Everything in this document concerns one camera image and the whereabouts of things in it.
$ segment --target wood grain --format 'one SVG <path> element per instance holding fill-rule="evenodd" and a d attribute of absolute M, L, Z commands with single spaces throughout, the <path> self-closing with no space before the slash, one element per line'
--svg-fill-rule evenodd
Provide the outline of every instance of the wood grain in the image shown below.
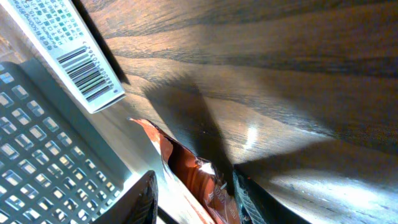
<path fill-rule="evenodd" d="M 159 157 L 127 116 L 236 165 L 310 222 L 398 223 L 397 1 L 75 4 L 127 91 L 88 118 L 132 170 Z"/>

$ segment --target plastic wrapper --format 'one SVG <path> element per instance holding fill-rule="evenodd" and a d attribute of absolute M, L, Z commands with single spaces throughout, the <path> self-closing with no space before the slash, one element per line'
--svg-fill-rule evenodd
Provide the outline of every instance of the plastic wrapper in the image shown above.
<path fill-rule="evenodd" d="M 161 155 L 169 188 L 178 190 L 203 223 L 239 223 L 233 196 L 228 195 L 222 174 L 212 164 L 196 157 L 189 149 L 145 119 L 140 124 Z"/>

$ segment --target white object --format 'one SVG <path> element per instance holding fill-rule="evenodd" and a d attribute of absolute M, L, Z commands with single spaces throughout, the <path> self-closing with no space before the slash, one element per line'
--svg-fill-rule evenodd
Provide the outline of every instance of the white object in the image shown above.
<path fill-rule="evenodd" d="M 89 113 L 124 89 L 70 0 L 5 0 L 2 6 Z"/>

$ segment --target wooden table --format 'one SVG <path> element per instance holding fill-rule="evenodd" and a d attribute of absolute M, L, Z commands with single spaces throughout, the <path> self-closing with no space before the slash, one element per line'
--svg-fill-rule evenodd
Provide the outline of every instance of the wooden table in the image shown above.
<path fill-rule="evenodd" d="M 76 4 L 127 91 L 88 118 L 132 170 L 161 175 L 127 116 L 153 121 L 221 170 L 237 165 L 310 222 L 398 222 L 398 2 Z M 188 222 L 192 211 L 170 205 L 167 187 L 160 195 Z"/>

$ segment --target orange wrapper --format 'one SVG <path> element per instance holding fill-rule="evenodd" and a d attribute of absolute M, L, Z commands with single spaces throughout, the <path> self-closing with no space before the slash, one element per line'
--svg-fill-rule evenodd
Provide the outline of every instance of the orange wrapper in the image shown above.
<path fill-rule="evenodd" d="M 211 162 L 196 157 L 150 121 L 131 120 L 144 128 L 160 153 L 167 183 L 178 189 L 203 223 L 239 223 L 235 199 L 228 195 L 226 183 Z"/>

